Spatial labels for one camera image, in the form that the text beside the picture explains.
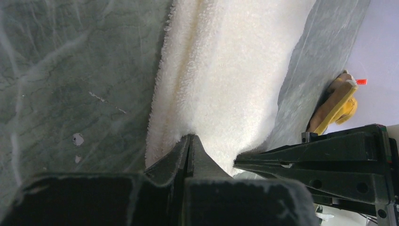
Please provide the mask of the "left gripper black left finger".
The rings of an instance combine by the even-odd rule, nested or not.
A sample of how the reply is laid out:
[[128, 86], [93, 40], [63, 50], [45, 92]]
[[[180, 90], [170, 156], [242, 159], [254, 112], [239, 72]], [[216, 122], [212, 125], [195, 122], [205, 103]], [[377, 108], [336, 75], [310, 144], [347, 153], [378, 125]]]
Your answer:
[[41, 173], [17, 191], [3, 226], [179, 226], [190, 156], [185, 136], [140, 173]]

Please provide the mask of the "yellow brown towel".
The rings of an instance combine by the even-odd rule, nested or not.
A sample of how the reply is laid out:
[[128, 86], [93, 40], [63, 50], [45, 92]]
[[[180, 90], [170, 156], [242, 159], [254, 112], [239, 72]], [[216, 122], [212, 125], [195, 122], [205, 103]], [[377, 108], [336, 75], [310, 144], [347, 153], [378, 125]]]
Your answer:
[[358, 108], [354, 97], [358, 88], [356, 79], [343, 70], [328, 86], [325, 92], [327, 98], [315, 110], [306, 131], [322, 135], [330, 124], [341, 125], [348, 121]]

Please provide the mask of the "cream white towel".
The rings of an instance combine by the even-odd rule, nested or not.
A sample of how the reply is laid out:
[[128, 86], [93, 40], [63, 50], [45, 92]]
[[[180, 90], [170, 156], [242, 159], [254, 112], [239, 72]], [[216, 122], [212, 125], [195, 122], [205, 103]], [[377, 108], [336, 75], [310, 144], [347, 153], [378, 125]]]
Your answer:
[[196, 134], [227, 174], [272, 132], [279, 92], [313, 0], [175, 0], [146, 139], [152, 166]]

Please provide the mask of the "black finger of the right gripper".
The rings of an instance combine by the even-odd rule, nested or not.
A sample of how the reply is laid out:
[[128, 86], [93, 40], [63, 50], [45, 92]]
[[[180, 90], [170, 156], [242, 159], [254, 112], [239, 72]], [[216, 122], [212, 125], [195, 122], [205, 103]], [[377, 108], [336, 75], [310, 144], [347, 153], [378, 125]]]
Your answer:
[[299, 169], [260, 163], [236, 163], [235, 167], [264, 178], [297, 180], [308, 187], [316, 203], [324, 205], [356, 202], [377, 206], [393, 203], [392, 185], [388, 184], [386, 176], [377, 173]]
[[387, 128], [380, 124], [312, 136], [309, 142], [284, 145], [263, 153], [239, 154], [234, 165], [290, 164], [316, 161], [377, 161], [384, 151]]

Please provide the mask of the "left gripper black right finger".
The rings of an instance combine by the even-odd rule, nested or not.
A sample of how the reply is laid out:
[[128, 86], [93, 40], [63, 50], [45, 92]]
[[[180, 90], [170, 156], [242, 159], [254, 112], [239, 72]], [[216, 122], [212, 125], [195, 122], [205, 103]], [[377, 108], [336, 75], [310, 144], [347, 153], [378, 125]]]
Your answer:
[[317, 226], [311, 194], [294, 180], [233, 179], [190, 135], [184, 226]]

